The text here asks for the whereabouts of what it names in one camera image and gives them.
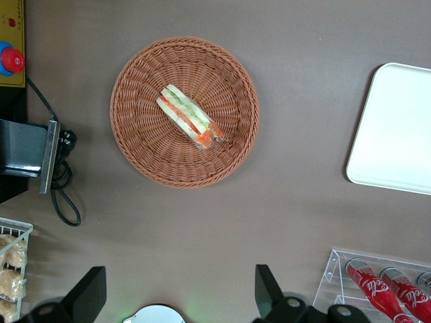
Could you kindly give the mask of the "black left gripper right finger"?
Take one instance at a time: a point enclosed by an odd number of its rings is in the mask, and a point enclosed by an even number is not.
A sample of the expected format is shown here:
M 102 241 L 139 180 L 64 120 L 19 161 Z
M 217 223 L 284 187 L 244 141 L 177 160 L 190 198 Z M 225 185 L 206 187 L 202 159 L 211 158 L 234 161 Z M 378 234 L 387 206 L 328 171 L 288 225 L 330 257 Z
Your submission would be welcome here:
M 366 315 L 354 306 L 332 305 L 326 313 L 296 295 L 285 296 L 266 264 L 255 267 L 255 322 L 365 322 Z

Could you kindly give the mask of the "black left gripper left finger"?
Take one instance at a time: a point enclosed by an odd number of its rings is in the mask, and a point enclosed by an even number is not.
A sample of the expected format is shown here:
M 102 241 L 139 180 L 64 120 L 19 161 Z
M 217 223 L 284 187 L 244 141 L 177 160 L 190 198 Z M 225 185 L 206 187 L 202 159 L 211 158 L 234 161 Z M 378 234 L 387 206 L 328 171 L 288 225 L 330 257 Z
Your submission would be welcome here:
M 20 322 L 93 323 L 106 303 L 106 268 L 92 267 L 61 300 L 35 307 Z

